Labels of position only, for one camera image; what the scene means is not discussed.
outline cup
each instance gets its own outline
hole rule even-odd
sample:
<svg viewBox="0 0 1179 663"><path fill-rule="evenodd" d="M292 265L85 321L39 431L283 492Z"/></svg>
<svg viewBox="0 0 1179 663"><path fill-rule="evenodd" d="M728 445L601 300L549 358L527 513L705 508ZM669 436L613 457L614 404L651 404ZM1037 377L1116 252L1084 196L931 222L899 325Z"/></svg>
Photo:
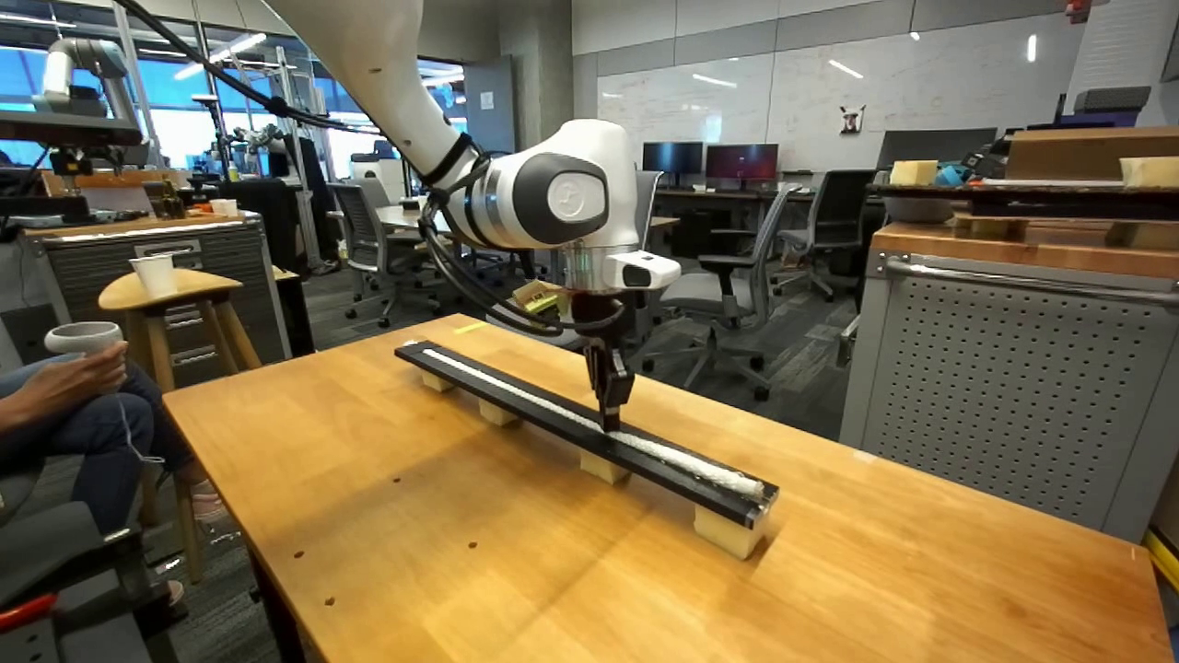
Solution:
<svg viewBox="0 0 1179 663"><path fill-rule="evenodd" d="M123 344L123 327L113 321L69 321L44 332L44 352L53 355L91 355Z"/></svg>
<svg viewBox="0 0 1179 663"><path fill-rule="evenodd" d="M240 219L237 199L211 199L214 219Z"/></svg>
<svg viewBox="0 0 1179 663"><path fill-rule="evenodd" d="M141 255L141 258L133 258L133 268L138 268L146 300L177 295L173 255Z"/></svg>

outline metal rail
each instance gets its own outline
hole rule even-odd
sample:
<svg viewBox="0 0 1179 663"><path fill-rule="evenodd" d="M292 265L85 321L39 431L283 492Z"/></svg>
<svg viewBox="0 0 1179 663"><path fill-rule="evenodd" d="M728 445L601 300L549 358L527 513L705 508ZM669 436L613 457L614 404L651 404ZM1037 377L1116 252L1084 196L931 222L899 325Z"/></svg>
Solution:
<svg viewBox="0 0 1179 663"><path fill-rule="evenodd" d="M1105 303L1151 303L1151 305L1179 305L1179 293L1141 293L1141 288L1099 288L1075 279L1033 279L1011 272L973 272L973 268L944 268L909 258L883 258L887 272L929 276L929 279L953 279L953 284L990 284L990 288L1023 288L1046 295L1075 295L1075 300L1105 300Z"/></svg>
<svg viewBox="0 0 1179 663"><path fill-rule="evenodd" d="M565 401L506 371L495 371L438 344L407 344L397 347L397 358L554 431L560 441L571 441L634 474L645 474L739 527L757 527L779 499L774 484L726 470L693 450L669 445L645 431L625 429L604 436L593 408Z"/></svg>

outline stool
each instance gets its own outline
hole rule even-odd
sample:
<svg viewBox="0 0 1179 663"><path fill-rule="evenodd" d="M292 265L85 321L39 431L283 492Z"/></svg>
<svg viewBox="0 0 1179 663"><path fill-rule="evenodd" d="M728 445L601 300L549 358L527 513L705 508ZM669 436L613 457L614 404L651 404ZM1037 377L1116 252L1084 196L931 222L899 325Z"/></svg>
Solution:
<svg viewBox="0 0 1179 663"><path fill-rule="evenodd" d="M181 303L197 303L198 315L205 316L225 371L262 366L243 321L230 303L230 295L240 288L243 288L240 279L177 268L177 293L165 300L146 300L141 276L125 272L98 293L98 311L125 316L128 347L143 358L143 369L156 377L156 385L162 392L173 392L177 371L173 371L173 352L165 334L165 311Z"/></svg>
<svg viewBox="0 0 1179 663"><path fill-rule="evenodd" d="M262 366L243 321L237 316L237 311L230 303L230 295L240 288L243 288L240 279L225 279L225 276L197 272L197 268L177 268L177 293L165 300L152 300L143 293L141 276L128 272L128 276L109 279L98 293L98 311L123 316L125 334L128 334L128 352L138 355L138 363L152 371L157 392L173 392L177 371L173 371L173 352L170 352L170 334L165 334L165 311L170 305L183 305L183 303L198 305L225 371ZM156 519L156 471L143 471L141 519L146 519L146 524ZM177 484L177 527L181 527L181 549L188 558L188 584L198 585L205 574L205 547L198 543L190 499L181 484Z"/></svg>

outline linear rail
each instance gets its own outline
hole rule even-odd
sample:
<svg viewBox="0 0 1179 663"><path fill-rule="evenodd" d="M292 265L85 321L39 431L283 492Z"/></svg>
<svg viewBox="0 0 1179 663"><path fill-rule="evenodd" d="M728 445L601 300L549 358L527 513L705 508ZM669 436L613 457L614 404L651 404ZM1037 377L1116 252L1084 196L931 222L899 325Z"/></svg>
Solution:
<svg viewBox="0 0 1179 663"><path fill-rule="evenodd" d="M774 506L779 486L757 474L746 474L737 470L726 470L710 457L700 457L693 450L669 445L662 439L651 439L639 429L623 429L614 436L601 431L601 420L593 408L576 404L560 395L549 395L542 387L531 387L522 380L511 380L499 369L485 369L466 355L453 355L438 344L414 339L394 352L402 363L442 377L446 385L472 392L484 401L495 401L520 420L531 420L556 439L596 452L634 474L645 474L669 493L680 493L739 527L757 527L759 515Z"/></svg>

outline person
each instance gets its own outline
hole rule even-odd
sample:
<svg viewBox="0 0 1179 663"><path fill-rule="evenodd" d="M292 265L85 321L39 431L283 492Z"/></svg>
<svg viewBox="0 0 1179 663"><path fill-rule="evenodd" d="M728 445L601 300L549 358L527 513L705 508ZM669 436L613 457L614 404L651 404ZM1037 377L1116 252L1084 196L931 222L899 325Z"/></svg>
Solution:
<svg viewBox="0 0 1179 663"><path fill-rule="evenodd" d="M85 501L102 533L128 524L141 465L162 462L197 499L197 515L225 515L216 493L198 478L181 429L170 420L157 387L125 363L125 344L37 363L0 371L0 471L31 452L81 452L74 501Z"/></svg>

